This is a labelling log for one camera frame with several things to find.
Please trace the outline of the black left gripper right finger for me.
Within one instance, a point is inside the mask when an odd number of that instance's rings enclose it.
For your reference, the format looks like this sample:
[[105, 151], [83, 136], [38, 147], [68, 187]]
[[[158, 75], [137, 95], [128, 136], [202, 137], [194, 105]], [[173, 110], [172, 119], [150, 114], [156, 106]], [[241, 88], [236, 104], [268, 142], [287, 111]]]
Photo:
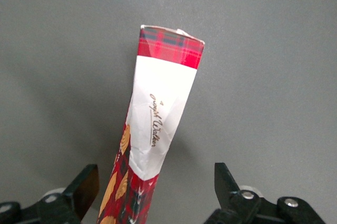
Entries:
[[273, 204], [252, 189], [241, 189], [225, 163], [214, 165], [214, 188], [220, 208], [205, 223], [324, 223], [303, 199], [285, 196]]

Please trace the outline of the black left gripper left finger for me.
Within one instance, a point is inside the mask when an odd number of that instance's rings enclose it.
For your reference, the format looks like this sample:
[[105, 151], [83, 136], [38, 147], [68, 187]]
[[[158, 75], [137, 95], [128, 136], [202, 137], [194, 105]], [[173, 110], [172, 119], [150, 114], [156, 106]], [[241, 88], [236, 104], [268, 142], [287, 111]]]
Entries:
[[1, 203], [1, 223], [81, 223], [99, 192], [96, 164], [87, 165], [63, 192], [43, 196], [27, 208]]

